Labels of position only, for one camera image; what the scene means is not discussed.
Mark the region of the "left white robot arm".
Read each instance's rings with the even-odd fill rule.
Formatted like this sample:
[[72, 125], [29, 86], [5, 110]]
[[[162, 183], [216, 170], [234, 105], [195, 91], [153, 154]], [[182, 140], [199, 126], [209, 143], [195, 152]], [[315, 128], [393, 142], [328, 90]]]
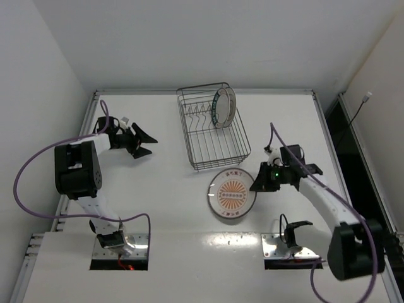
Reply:
[[158, 141], [125, 117], [99, 117], [93, 136], [54, 149], [55, 183], [59, 194], [76, 201], [89, 218], [100, 246], [120, 256], [130, 256], [136, 242], [124, 228], [124, 220], [108, 206], [102, 192], [103, 177], [98, 156], [108, 150], [126, 150], [134, 159], [152, 154], [143, 143]]

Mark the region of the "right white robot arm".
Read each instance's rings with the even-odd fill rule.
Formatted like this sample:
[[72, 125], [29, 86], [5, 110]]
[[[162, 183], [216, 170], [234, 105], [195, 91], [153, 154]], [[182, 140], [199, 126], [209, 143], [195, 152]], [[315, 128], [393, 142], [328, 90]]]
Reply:
[[385, 269], [383, 228], [375, 220], [355, 216], [326, 183], [323, 171], [307, 164], [299, 145], [279, 149], [266, 146], [268, 160], [261, 162], [250, 190], [274, 193], [290, 185], [307, 198], [329, 230], [318, 230], [310, 221], [287, 223], [281, 239], [291, 252], [306, 247], [324, 258], [335, 278], [350, 280], [382, 273]]

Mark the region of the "orange sunburst plate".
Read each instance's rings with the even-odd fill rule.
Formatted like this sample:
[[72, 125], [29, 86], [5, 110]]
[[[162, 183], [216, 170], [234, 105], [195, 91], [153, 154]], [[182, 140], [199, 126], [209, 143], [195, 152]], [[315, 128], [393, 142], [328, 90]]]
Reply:
[[255, 204], [256, 192], [250, 191], [253, 177], [240, 168], [219, 172], [210, 182], [207, 202], [210, 210], [222, 219], [235, 220], [247, 215]]

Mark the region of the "green rimmed white plate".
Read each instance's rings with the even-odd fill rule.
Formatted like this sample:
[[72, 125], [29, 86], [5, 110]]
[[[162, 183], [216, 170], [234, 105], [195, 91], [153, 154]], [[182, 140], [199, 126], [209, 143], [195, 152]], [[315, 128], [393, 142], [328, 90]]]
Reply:
[[216, 128], [224, 128], [230, 110], [229, 95], [226, 88], [219, 89], [213, 97], [211, 105], [211, 120]]

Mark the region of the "white plate grey pattern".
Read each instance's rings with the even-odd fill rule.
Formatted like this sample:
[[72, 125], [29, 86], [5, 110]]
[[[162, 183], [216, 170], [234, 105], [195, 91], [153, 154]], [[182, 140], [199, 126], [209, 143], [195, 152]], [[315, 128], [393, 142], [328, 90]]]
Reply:
[[236, 95], [234, 90], [231, 87], [227, 87], [226, 91], [229, 95], [229, 104], [230, 104], [230, 110], [229, 110], [229, 116], [227, 121], [224, 124], [224, 127], [229, 127], [234, 119], [235, 112], [237, 110], [237, 101], [236, 101]]

